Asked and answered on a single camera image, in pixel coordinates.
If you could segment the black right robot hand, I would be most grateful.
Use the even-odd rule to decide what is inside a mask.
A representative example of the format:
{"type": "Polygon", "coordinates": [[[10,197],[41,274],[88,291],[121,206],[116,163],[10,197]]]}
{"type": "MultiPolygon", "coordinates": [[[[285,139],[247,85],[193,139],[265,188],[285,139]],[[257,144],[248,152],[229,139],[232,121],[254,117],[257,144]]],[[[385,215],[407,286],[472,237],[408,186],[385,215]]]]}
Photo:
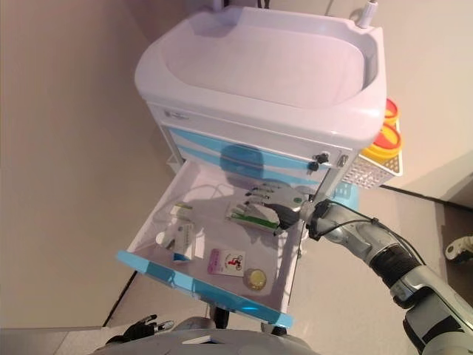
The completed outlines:
{"type": "Polygon", "coordinates": [[[228,206],[226,218],[279,235],[300,220],[304,195],[286,183],[265,181],[249,189],[243,202],[228,206]]]}

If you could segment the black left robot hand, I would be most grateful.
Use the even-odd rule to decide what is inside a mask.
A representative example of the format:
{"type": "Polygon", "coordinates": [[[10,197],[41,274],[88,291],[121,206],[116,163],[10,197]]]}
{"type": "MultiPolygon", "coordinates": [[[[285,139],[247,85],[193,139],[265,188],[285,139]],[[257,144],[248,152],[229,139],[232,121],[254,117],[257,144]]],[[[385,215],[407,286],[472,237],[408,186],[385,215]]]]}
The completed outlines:
{"type": "Polygon", "coordinates": [[[174,327],[173,320],[166,320],[158,322],[156,314],[151,314],[130,325],[123,336],[126,340],[132,341],[136,339],[142,339],[144,337],[154,336],[163,331],[169,331],[174,327]]]}

